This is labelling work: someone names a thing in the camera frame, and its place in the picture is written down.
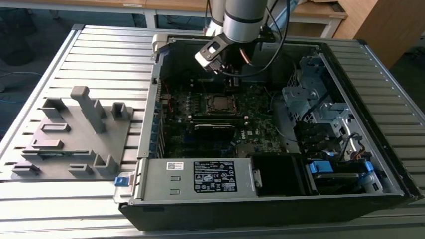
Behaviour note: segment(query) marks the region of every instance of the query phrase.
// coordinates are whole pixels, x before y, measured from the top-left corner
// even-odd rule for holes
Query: metal slat
[[[92,62],[64,62],[60,67],[64,70],[94,70],[94,71],[132,71],[152,72],[152,65],[92,63]]]
[[[369,213],[363,217],[398,217],[398,216],[423,216],[425,208],[394,208],[387,210],[379,210]]]
[[[359,53],[334,53],[335,57],[338,59],[370,59],[370,56],[367,54],[359,54]]]
[[[152,43],[152,37],[81,34],[78,40]]]
[[[377,66],[355,66],[355,65],[345,65],[342,64],[342,68],[346,72],[379,72]]]
[[[8,200],[0,201],[0,208],[0,221],[93,216],[124,217],[112,199]]]
[[[94,48],[94,47],[73,47],[70,54],[90,54],[108,56],[152,56],[152,50],[136,49],[113,49],[113,48]]]
[[[140,57],[140,56],[100,56],[100,55],[69,54],[66,57],[66,61],[153,65],[153,60],[150,59],[150,57]]]
[[[379,126],[381,129],[386,130],[386,129],[415,129],[415,130],[422,130],[425,129],[425,127],[422,125],[381,125]]]
[[[84,41],[77,40],[73,46],[78,47],[100,47],[100,48],[118,48],[118,49],[152,49],[149,43],[134,43],[134,42],[113,42],[113,41]]]
[[[117,90],[148,90],[149,81],[114,81],[93,79],[66,79],[56,78],[49,85],[50,88],[72,88],[74,86],[86,86],[92,89],[117,89]]]
[[[405,101],[398,96],[362,96],[361,99],[366,104],[405,105]]]
[[[133,117],[132,117],[132,122],[141,122],[145,116],[144,111],[134,111],[133,112]],[[44,119],[45,114],[41,110],[36,110],[32,112],[32,114],[28,116],[28,120],[41,120]]]
[[[365,54],[365,50],[359,47],[330,46],[330,49],[334,53],[361,53],[361,54]]]
[[[114,36],[146,36],[153,37],[156,32],[148,31],[134,31],[134,30],[113,30],[113,29],[93,29],[85,28],[81,34],[94,34],[94,35],[114,35]]]
[[[407,106],[367,105],[371,114],[411,114]]]
[[[357,66],[375,66],[371,59],[346,59],[341,58],[338,59],[338,62],[341,65],[357,65]]]
[[[346,72],[349,78],[367,79],[367,80],[385,80],[383,74],[367,72]]]
[[[48,89],[44,96],[49,98],[70,98],[72,88]],[[105,90],[90,89],[88,96],[92,99],[112,99],[112,100],[145,100],[148,91],[136,90]]]
[[[413,115],[373,115],[378,124],[421,124]]]
[[[138,147],[140,136],[129,135],[126,136],[125,147],[126,148],[137,148]],[[13,139],[12,146],[13,147],[26,147],[30,144],[32,135],[20,135]]]
[[[403,160],[403,166],[405,167],[425,167],[425,157],[423,157],[423,160]]]
[[[402,160],[407,159],[422,159],[425,158],[425,147],[423,148],[394,148],[394,152],[398,158]]]
[[[354,87],[391,87],[391,83],[389,81],[370,81],[361,79],[350,79]]]
[[[137,162],[137,150],[136,149],[125,149],[122,156],[124,163],[134,163]]]
[[[411,175],[411,178],[414,182],[417,183],[417,186],[423,189],[425,188],[425,174]]]
[[[381,129],[385,135],[423,135],[425,129]]]
[[[80,71],[60,70],[56,74],[57,78],[76,79],[105,79],[105,80],[150,80],[150,73],[142,72],[118,72],[118,71]]]
[[[78,102],[73,99],[62,99],[64,103],[68,105],[68,106],[78,106]],[[102,106],[112,106],[112,104],[114,102],[124,102],[126,106],[129,107],[133,107],[134,109],[137,110],[144,110],[145,107],[146,107],[146,101],[145,100],[104,100],[104,99],[100,99],[100,104]]]
[[[398,96],[398,92],[391,88],[378,88],[378,87],[355,87],[359,95],[371,96]]]
[[[56,182],[32,183],[30,193],[24,183],[1,183],[1,199],[54,199],[54,198],[110,198],[114,192],[113,182]]]
[[[425,147],[425,137],[423,136],[386,136],[387,142],[393,147]]]
[[[28,122],[22,133],[25,134],[34,133],[38,128],[40,128],[40,122]],[[141,128],[141,123],[130,123],[130,129],[137,129],[140,132],[140,128]]]

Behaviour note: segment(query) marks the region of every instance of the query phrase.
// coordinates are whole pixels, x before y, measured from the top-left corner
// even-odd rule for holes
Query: gray fixture post
[[[93,102],[88,97],[89,89],[86,86],[74,86],[70,92],[70,98],[78,101],[81,111],[86,120],[89,121],[96,133],[101,133],[105,130],[105,125],[101,121],[101,116],[94,108]]]

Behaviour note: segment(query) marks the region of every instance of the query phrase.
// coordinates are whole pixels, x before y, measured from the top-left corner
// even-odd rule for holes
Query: wooden table
[[[205,15],[206,0],[0,0],[1,7],[144,14],[146,27],[157,28],[157,15]],[[290,16],[291,23],[321,24],[321,37],[331,37],[346,13],[333,11],[327,3],[306,2]]]

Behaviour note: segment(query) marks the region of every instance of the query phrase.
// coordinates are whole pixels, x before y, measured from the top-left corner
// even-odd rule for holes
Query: table leg
[[[329,21],[329,23],[327,23],[327,25],[325,27],[325,30],[321,33],[319,37],[331,38],[333,34],[335,33],[335,31],[338,29],[339,23],[341,23],[341,19],[338,19],[338,18],[330,19],[330,21]]]
[[[146,27],[157,28],[157,13],[154,9],[144,10],[145,18],[146,18]]]

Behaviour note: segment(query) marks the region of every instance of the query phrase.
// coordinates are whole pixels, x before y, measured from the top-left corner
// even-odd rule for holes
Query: white label
[[[166,170],[182,170],[184,163],[182,162],[166,162]]]
[[[130,6],[130,7],[141,7],[138,4],[122,4],[124,6]]]

